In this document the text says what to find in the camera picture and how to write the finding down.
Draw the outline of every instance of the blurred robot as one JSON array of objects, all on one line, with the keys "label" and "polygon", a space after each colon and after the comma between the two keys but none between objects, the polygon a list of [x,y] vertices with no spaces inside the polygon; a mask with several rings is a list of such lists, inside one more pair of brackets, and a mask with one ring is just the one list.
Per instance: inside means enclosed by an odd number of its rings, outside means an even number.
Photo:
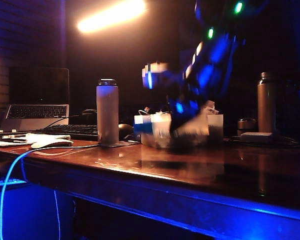
[{"label": "blurred robot", "polygon": [[171,88],[168,96],[173,131],[197,116],[208,99],[221,98],[227,91],[236,49],[245,43],[244,28],[270,0],[197,0],[195,16],[204,33],[192,61],[172,73],[165,63],[151,63],[142,70],[143,86]]}]

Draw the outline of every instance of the computer mouse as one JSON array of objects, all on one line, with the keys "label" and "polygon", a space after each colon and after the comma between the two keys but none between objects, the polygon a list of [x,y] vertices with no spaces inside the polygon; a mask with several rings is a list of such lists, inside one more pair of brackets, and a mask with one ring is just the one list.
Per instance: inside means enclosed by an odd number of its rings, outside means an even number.
[{"label": "computer mouse", "polygon": [[129,124],[119,124],[119,141],[123,141],[126,136],[133,134],[134,128]]},{"label": "computer mouse", "polygon": [[38,141],[31,145],[33,149],[51,148],[51,147],[68,147],[74,142],[67,139],[47,139],[44,141]]}]

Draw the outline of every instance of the green led light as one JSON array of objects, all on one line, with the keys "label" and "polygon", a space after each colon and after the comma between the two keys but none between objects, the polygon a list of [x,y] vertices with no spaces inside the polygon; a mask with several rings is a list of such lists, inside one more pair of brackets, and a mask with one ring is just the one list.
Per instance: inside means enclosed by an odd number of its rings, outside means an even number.
[{"label": "green led light", "polygon": [[244,4],[242,3],[242,1],[239,1],[239,2],[235,5],[235,7],[234,7],[234,14],[240,13],[241,10],[242,10],[243,5],[244,5]]},{"label": "green led light", "polygon": [[211,28],[209,29],[209,31],[208,31],[208,38],[209,38],[209,39],[212,39],[213,36],[214,36],[214,28],[211,27]]}]

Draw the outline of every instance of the paper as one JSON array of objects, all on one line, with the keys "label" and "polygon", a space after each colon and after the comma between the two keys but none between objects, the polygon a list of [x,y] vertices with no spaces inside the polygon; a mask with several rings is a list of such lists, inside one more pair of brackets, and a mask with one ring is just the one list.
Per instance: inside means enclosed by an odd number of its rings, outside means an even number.
[{"label": "paper", "polygon": [[0,141],[0,147],[28,145],[37,142],[43,142],[50,139],[70,139],[70,135],[49,135],[49,134],[39,134],[39,133],[27,133],[25,136],[18,137],[17,139],[26,140],[26,141],[25,142]]}]

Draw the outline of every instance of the power adapter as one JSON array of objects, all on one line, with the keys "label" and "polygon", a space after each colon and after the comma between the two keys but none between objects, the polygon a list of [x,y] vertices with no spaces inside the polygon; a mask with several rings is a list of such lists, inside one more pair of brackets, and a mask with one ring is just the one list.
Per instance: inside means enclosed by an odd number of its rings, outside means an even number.
[{"label": "power adapter", "polygon": [[240,142],[268,144],[273,142],[272,132],[245,132],[240,136]]}]

